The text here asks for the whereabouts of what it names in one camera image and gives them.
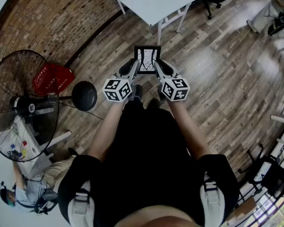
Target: electric fan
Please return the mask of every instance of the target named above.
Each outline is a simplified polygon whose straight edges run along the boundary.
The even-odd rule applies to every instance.
[[[59,101],[72,99],[76,108],[87,111],[97,101],[95,87],[79,82],[72,96],[59,97],[54,72],[50,93],[40,96],[34,85],[44,72],[45,58],[30,51],[16,51],[0,62],[0,153],[19,162],[38,157],[50,144],[58,123]]]

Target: fan stand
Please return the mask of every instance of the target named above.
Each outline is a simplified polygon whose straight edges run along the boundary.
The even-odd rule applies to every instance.
[[[32,99],[30,103],[26,103],[26,108],[32,114],[35,110],[38,111],[38,114],[45,114],[52,112],[50,108],[38,109],[36,105],[43,102],[56,102],[62,100],[71,99],[75,107],[81,111],[91,110],[97,102],[97,90],[94,85],[88,81],[78,82],[72,92],[71,96],[61,96],[57,97],[45,97],[40,99]]]

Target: shoe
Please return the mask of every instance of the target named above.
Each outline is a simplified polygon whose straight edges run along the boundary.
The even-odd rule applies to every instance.
[[[153,98],[147,106],[147,109],[160,108],[161,103],[158,99]]]
[[[143,88],[141,85],[136,85],[136,92],[134,94],[134,96],[136,96],[137,98],[139,98],[139,100],[141,100],[143,94]]]
[[[73,148],[68,148],[68,152],[72,155],[72,156],[78,156],[79,154],[73,149]]]
[[[246,20],[246,23],[249,25],[249,27],[251,27],[251,29],[252,29],[253,32],[258,33],[258,31],[255,30],[254,27],[252,26],[250,19],[247,19],[247,20]]]

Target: table leg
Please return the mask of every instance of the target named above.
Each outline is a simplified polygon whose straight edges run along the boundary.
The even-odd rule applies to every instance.
[[[162,22],[163,22],[163,19],[160,20],[158,23],[158,45],[160,45]]]
[[[119,3],[119,6],[120,6],[120,8],[121,8],[123,14],[125,14],[125,10],[124,10],[124,8],[123,8],[123,5],[122,5],[121,1],[120,1],[120,0],[117,0],[117,1],[118,1],[118,3]]]
[[[271,115],[270,118],[272,120],[276,120],[276,121],[279,121],[281,123],[284,123],[284,118],[281,118],[281,117],[278,117],[278,116],[274,116],[274,115]]]
[[[71,131],[67,131],[66,133],[59,135],[58,137],[54,138],[51,140],[51,142],[49,143],[48,148],[50,148],[51,146],[53,146],[54,144],[57,144],[59,141],[69,137],[71,135]]]
[[[180,20],[179,26],[178,26],[178,28],[177,28],[177,30],[176,30],[177,33],[179,32],[179,30],[180,30],[180,28],[181,28],[181,25],[182,25],[182,23],[183,23],[183,21],[184,21],[184,19],[185,19],[185,15],[186,15],[186,13],[187,13],[187,11],[188,11],[188,8],[189,8],[190,4],[191,4],[191,3],[188,3],[188,4],[185,6],[184,14],[182,15],[182,18],[181,18],[181,20]]]

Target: white table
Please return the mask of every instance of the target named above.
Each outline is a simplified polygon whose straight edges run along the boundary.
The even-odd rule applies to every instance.
[[[117,0],[125,14],[122,3],[143,19],[149,26],[158,24],[158,45],[160,45],[161,30],[171,22],[181,18],[177,32],[179,32],[190,4],[195,0]],[[168,15],[178,12],[173,18]]]
[[[21,168],[22,174],[28,178],[32,178],[38,173],[37,171],[40,171],[49,166],[48,163],[50,162],[48,161],[48,159],[52,157],[53,154],[46,156],[44,153],[42,153],[40,155],[41,152],[38,149],[42,148],[42,146],[45,147],[48,142],[40,146],[37,140],[35,139],[35,132],[33,128],[29,124],[26,125],[24,119],[20,119],[19,116],[16,116],[14,119],[14,124],[17,126],[18,134],[20,134],[21,137],[17,137],[17,135],[12,132],[11,129],[14,128],[14,125],[12,125],[10,129],[0,132],[0,147],[3,151],[7,152],[9,150],[12,150],[11,144],[14,144],[15,150],[21,152],[22,141],[25,140],[27,142],[27,145],[25,147],[22,147],[22,149],[30,151],[32,153],[32,156],[34,157],[38,155],[39,156],[30,161],[18,162],[18,164]],[[52,139],[49,145],[47,146],[47,149],[49,149],[51,146],[58,143],[59,141],[69,137],[70,135],[71,131],[68,131]]]

